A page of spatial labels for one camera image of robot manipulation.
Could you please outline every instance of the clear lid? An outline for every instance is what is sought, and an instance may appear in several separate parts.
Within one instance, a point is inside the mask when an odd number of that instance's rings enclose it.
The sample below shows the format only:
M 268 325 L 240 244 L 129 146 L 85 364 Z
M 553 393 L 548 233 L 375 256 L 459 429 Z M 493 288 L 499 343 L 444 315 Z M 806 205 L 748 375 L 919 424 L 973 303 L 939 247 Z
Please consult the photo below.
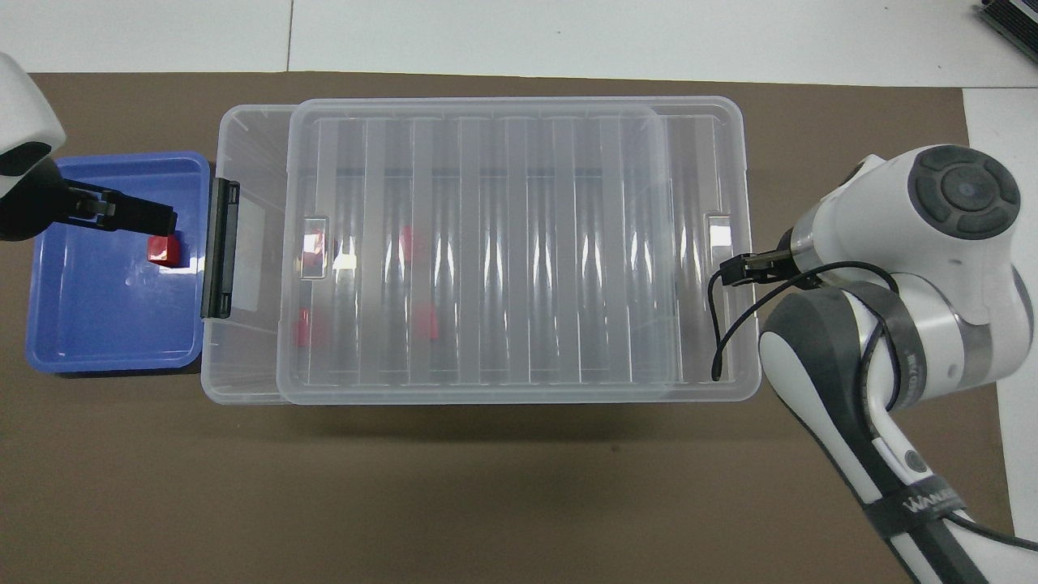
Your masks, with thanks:
M 760 384 L 756 322 L 709 376 L 706 279 L 749 249 L 723 98 L 309 101 L 284 217 L 290 401 L 736 400 Z M 726 290 L 725 321 L 750 302 Z

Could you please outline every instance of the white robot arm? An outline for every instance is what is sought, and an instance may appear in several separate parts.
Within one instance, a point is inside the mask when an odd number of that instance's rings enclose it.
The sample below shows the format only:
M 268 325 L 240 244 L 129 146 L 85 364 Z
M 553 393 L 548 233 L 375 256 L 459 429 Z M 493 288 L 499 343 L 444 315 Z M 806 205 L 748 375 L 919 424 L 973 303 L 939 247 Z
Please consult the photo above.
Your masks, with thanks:
M 0 240 L 20 241 L 54 221 L 169 234 L 176 213 L 119 191 L 61 177 L 51 152 L 65 134 L 44 94 L 0 53 Z
M 765 373 L 920 582 L 1038 578 L 1038 547 L 975 524 L 889 414 L 1023 361 L 1034 319 L 1009 262 L 1019 203 L 1012 175 L 975 149 L 873 156 L 778 249 L 722 266 L 728 283 L 799 272 L 816 286 L 768 318 Z

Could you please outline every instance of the clear plastic container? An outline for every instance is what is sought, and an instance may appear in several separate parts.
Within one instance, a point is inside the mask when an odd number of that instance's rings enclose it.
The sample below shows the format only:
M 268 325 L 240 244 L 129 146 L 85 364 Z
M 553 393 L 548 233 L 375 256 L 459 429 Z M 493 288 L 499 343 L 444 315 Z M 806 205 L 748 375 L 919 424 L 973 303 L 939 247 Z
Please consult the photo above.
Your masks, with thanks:
M 224 119 L 221 152 L 255 141 L 230 135 L 250 126 L 244 113 Z M 283 184 L 281 166 L 262 169 L 280 150 L 258 154 L 276 126 L 238 146 L 244 165 L 218 161 L 243 198 Z M 749 248 L 732 102 L 313 100 L 290 127 L 276 351 L 289 401 L 738 400 L 759 386 L 756 322 L 734 339 L 722 381 L 709 378 L 706 280 Z M 255 198 L 266 245 L 282 199 Z M 235 334 L 249 337 L 242 357 L 257 374 L 271 368 L 278 312 L 266 252 L 250 280 L 262 302 L 229 319 L 249 328 Z M 752 302 L 745 287 L 719 297 L 726 322 Z
M 277 391 L 281 240 L 293 105 L 243 105 L 220 122 L 216 175 L 241 183 L 230 317 L 207 318 L 201 385 L 217 404 L 284 404 Z

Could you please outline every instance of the red block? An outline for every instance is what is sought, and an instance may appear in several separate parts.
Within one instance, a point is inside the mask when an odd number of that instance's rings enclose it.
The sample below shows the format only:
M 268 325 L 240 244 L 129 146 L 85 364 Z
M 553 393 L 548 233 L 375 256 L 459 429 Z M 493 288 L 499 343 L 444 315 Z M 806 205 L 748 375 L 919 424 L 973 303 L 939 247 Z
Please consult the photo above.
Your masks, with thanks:
M 400 227 L 400 237 L 397 238 L 400 242 L 400 260 L 404 265 L 411 262 L 411 245 L 414 243 L 411 237 L 411 225 L 404 225 Z
M 147 260 L 167 268 L 180 266 L 181 242 L 176 240 L 176 233 L 147 238 Z
M 299 321 L 296 322 L 296 346 L 310 346 L 310 311 L 299 309 Z

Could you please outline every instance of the blue tray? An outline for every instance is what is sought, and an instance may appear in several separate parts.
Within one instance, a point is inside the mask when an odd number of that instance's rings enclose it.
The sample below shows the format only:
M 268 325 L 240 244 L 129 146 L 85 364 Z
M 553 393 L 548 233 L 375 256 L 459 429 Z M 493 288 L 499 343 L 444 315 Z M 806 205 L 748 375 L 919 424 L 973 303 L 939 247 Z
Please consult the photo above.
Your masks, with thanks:
M 176 369 L 201 352 L 210 166 L 194 151 L 82 156 L 61 174 L 170 204 L 181 266 L 147 260 L 147 237 L 54 223 L 36 237 L 25 356 L 46 373 Z

